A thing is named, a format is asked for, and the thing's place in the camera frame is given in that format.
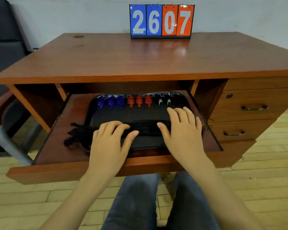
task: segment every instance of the open drawer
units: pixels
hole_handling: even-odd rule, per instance
[[[203,122],[203,144],[208,157],[217,167],[228,166],[218,160],[223,149],[198,112],[195,101],[186,90],[176,92],[184,95],[196,116]],[[13,167],[7,176],[22,184],[79,180],[88,168],[89,154],[80,144],[65,147],[63,142],[73,129],[71,123],[83,123],[90,101],[100,94],[73,94],[66,100],[65,108],[54,123],[47,139],[31,166]],[[183,170],[166,148],[131,151],[117,174],[127,176],[149,173],[168,173]]]

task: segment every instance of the drawer handle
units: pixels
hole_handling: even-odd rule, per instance
[[[225,135],[225,136],[240,136],[240,135],[244,135],[245,134],[245,131],[240,131],[241,133],[239,133],[239,134],[232,134],[232,135],[230,135],[230,134],[228,134],[226,131],[225,132],[223,132],[223,134]]]
[[[242,108],[242,110],[266,110],[269,107],[268,106],[262,106],[262,108],[247,108],[246,106],[242,106],[241,108]]]

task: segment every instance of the white digit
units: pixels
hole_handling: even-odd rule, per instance
[[[190,16],[191,16],[191,11],[180,11],[180,17],[185,17],[183,24],[181,26],[180,34],[184,33],[185,25],[187,24],[187,21]]]
[[[171,17],[171,29],[169,29],[169,17]],[[174,15],[173,11],[169,11],[166,13],[166,15],[164,17],[164,26],[165,26],[165,32],[167,34],[173,33],[174,27],[175,27],[175,15]]]
[[[150,13],[150,15],[149,15],[149,31],[152,33],[152,34],[156,34],[157,32],[158,32],[158,30],[159,30],[159,21],[158,21],[158,19],[153,19],[154,18],[154,15],[156,16],[156,17],[159,17],[160,15],[159,15],[159,12],[158,11],[156,11],[156,10],[153,10],[151,13]]]
[[[137,24],[133,28],[133,33],[134,34],[143,34],[144,33],[144,28],[139,28],[139,26],[143,22],[143,13],[142,13],[142,11],[140,11],[140,10],[134,11],[132,17],[133,18],[137,18],[138,15],[140,16],[140,18],[139,18]]]

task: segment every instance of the person's left hand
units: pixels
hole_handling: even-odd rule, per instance
[[[129,128],[120,121],[111,121],[101,124],[99,130],[94,131],[86,174],[96,175],[105,182],[115,177],[125,162],[132,141],[139,134],[139,131],[130,132],[121,146],[122,134]]]

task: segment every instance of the blue whistle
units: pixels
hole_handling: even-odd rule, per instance
[[[114,97],[110,96],[108,97],[108,107],[112,108],[113,105],[114,105]]]
[[[120,108],[122,108],[124,106],[124,104],[125,104],[124,96],[121,95],[117,98],[117,104],[119,105]]]
[[[105,105],[105,99],[104,97],[99,97],[97,99],[97,104],[98,104],[98,108],[101,109],[104,105]]]

